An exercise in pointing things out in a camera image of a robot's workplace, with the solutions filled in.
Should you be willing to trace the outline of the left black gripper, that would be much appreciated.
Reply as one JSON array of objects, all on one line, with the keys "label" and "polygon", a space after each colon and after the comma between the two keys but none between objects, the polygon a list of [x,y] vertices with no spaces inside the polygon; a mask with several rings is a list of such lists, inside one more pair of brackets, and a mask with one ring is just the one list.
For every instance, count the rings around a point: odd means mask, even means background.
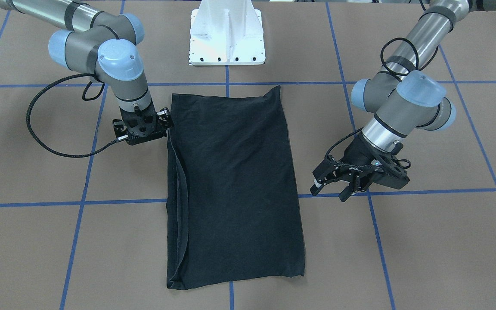
[{"label": "left black gripper", "polygon": [[[345,149],[343,157],[336,160],[331,151],[352,136],[354,139]],[[311,195],[318,196],[326,185],[338,181],[347,183],[338,194],[341,202],[346,202],[357,192],[366,192],[372,184],[403,188],[410,181],[407,169],[411,167],[411,162],[396,157],[402,148],[402,143],[395,142],[392,152],[384,152],[372,146],[361,133],[350,133],[329,147],[323,161],[313,170]]]}]

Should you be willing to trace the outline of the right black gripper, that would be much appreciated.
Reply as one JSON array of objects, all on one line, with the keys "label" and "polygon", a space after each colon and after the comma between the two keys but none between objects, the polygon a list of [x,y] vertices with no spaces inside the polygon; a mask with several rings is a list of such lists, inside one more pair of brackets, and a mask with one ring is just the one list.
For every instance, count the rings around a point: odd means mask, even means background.
[{"label": "right black gripper", "polygon": [[122,119],[112,120],[113,130],[118,141],[133,146],[167,136],[167,130],[174,126],[168,108],[157,111],[153,105],[146,109],[127,112],[120,110]]}]

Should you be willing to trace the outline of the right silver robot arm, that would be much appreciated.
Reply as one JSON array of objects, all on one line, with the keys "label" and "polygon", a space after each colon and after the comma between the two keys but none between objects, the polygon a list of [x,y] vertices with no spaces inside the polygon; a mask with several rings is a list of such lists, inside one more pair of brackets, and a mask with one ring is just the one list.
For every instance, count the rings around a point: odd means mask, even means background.
[{"label": "right silver robot arm", "polygon": [[110,87],[122,117],[114,122],[119,140],[136,145],[167,135],[173,120],[167,108],[154,108],[137,49],[144,27],[135,15],[112,15],[80,0],[0,0],[0,8],[57,26],[51,59]]}]

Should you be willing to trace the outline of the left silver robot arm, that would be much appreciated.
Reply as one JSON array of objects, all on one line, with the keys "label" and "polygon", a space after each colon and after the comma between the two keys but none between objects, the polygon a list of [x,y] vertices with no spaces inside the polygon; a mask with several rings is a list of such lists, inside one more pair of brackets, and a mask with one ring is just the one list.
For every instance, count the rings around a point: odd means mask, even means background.
[{"label": "left silver robot arm", "polygon": [[353,141],[341,159],[328,150],[313,170],[311,195],[328,184],[343,181],[341,202],[372,184],[402,189],[409,183],[411,162],[398,159],[403,140],[414,130],[442,131],[456,118],[456,108],[446,89],[423,70],[456,23],[471,12],[496,12],[496,0],[431,0],[417,24],[391,56],[380,56],[381,69],[372,79],[361,79],[352,88],[351,103],[372,113],[366,126],[350,133]]}]

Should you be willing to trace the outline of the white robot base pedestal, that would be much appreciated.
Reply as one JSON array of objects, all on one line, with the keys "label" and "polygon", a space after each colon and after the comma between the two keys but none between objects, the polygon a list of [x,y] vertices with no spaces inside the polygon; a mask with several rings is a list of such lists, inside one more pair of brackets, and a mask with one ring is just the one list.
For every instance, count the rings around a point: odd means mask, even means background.
[{"label": "white robot base pedestal", "polygon": [[202,0],[191,12],[189,65],[262,65],[262,13],[250,0]]}]

